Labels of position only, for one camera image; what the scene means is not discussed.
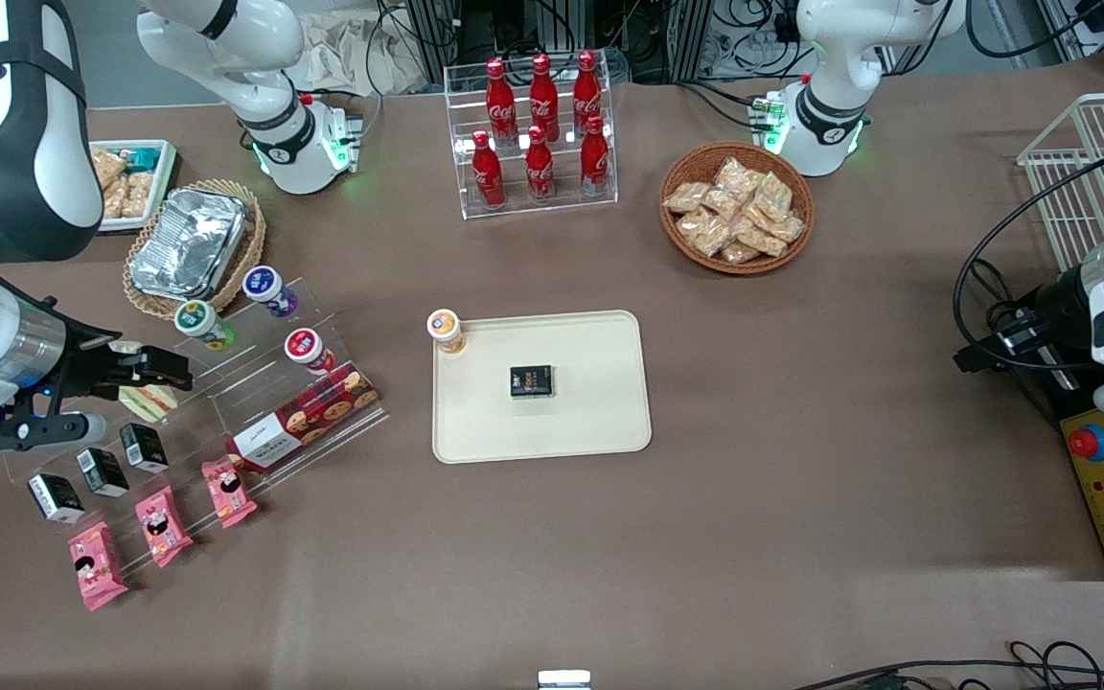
wicker basket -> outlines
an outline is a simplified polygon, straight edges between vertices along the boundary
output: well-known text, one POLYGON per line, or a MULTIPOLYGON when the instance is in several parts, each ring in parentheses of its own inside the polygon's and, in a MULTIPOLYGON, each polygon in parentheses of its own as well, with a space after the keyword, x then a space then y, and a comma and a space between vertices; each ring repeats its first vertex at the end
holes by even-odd
POLYGON ((769 151, 753 144, 739 141, 715 141, 681 156, 667 171, 667 177, 662 179, 662 193, 658 197, 658 214, 662 217, 662 229, 667 231, 667 236, 671 238, 676 247, 679 247, 680 252, 709 269, 731 275, 771 272, 792 261, 798 253, 803 252, 803 246, 811 236, 811 227, 816 224, 816 205, 811 201, 811 190, 807 187, 807 180, 803 179, 803 176, 798 174, 792 164, 781 160, 769 151), (714 174, 718 174, 719 169, 722 169, 723 160, 726 160, 728 156, 734 156, 735 160, 744 163, 744 167, 750 170, 774 171, 774 174, 778 176, 794 193, 792 209, 803 220, 803 234, 798 236, 798 240, 792 242, 786 248, 786 253, 781 257, 756 257, 742 264, 731 264, 721 258, 707 257, 684 241, 683 236, 679 234, 679 229, 676 229, 676 214, 662 205, 662 200, 670 197, 671 192, 675 192, 680 184, 686 182, 713 184, 714 174))
MULTIPOLYGON (((212 294, 210 300, 206 300, 211 302, 211 306, 215 310, 223 311, 229 306, 229 302, 233 301, 233 298, 236 297, 236 293, 241 291, 242 279, 245 278, 245 273, 263 261, 263 244, 266 241, 266 220, 263 217, 263 209, 258 208, 258 198, 254 197, 254 192, 251 192, 250 189, 245 189, 236 182, 230 182, 224 179, 205 179, 189 184, 189 187, 201 189, 203 192, 219 192, 226 193, 229 197, 236 197, 238 200, 244 201, 245 205, 250 206, 251 210, 250 226, 246 226, 241 243, 236 245, 236 253, 233 254, 232 264, 224 272, 223 284, 221 284, 219 291, 212 294)), ((135 240, 135 247, 131 247, 130 254, 127 254, 127 265, 123 267, 121 285, 126 288, 127 298, 130 298, 131 305, 139 307, 140 311, 157 318, 172 319, 172 315, 181 306, 180 301, 170 300, 168 297, 157 297, 156 294, 140 293, 130 283, 130 262, 135 261, 135 255, 139 254, 139 250, 144 248, 144 244, 148 243, 149 237, 152 236, 152 231, 156 230, 156 223, 161 217, 161 213, 164 213, 163 205, 161 205, 161 210, 157 211, 152 217, 148 219, 148 224, 139 233, 139 238, 135 240)))

foil container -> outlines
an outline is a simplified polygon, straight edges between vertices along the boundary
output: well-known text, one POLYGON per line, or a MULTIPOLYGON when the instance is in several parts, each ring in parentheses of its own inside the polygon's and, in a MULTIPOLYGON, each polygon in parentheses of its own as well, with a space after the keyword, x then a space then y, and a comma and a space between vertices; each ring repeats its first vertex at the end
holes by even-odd
POLYGON ((236 197, 174 189, 152 236, 130 262, 130 283, 171 300, 205 300, 220 286, 250 219, 236 197))

red button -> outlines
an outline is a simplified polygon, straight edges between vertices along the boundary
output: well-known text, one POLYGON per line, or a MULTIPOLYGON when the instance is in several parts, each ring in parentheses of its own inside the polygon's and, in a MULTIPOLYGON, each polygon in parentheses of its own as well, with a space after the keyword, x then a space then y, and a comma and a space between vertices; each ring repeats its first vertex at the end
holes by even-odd
POLYGON ((1101 443, 1096 438, 1096 433, 1086 428, 1078 428, 1068 437, 1068 446, 1072 452, 1082 458, 1092 458, 1101 450, 1101 443))

red bottle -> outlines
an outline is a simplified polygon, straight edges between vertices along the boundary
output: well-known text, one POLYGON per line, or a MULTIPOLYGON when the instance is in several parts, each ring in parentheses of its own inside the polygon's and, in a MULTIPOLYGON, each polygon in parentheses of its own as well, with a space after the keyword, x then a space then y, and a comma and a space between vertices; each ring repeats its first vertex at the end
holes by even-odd
POLYGON ((477 129, 471 139, 476 144, 476 152, 471 157, 471 169, 476 173, 476 184, 482 208, 496 211, 505 205, 505 182, 500 179, 500 158, 488 146, 488 132, 477 129))
POLYGON ((531 82, 531 121, 543 127, 543 134, 549 141, 561 139, 561 123, 556 121, 555 84, 549 70, 552 70, 552 59, 539 53, 534 56, 534 81, 531 82))
POLYGON ((552 151, 549 151, 549 146, 544 142, 543 127, 533 124, 527 134, 531 136, 531 148, 527 149, 527 187, 530 187, 534 204, 546 204, 555 197, 552 151))
POLYGON ((573 131, 577 139, 586 136, 586 121, 599 114, 599 76, 594 51, 577 53, 577 82, 573 84, 573 131))
POLYGON ((488 106, 491 135, 497 140, 497 148, 511 149, 518 146, 518 114, 513 112, 513 89, 505 81, 505 62, 500 57, 490 59, 487 70, 488 92, 482 102, 488 106))
POLYGON ((582 193, 602 197, 607 191, 607 140, 604 139, 604 118, 592 115, 586 121, 586 137, 582 140, 582 193))

white cloth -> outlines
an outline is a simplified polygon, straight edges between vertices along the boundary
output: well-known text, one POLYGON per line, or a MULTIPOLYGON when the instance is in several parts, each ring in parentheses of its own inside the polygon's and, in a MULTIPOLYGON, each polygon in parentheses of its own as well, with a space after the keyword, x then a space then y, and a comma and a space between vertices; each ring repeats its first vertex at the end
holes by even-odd
MULTIPOLYGON (((406 9, 390 13, 373 36, 369 74, 382 95, 407 93, 425 87, 416 51, 420 40, 390 18, 411 26, 406 9)), ((360 8, 310 12, 301 17, 309 57, 308 82, 312 88, 346 88, 369 96, 374 93, 364 74, 364 51, 369 34, 378 23, 375 4, 360 8)))

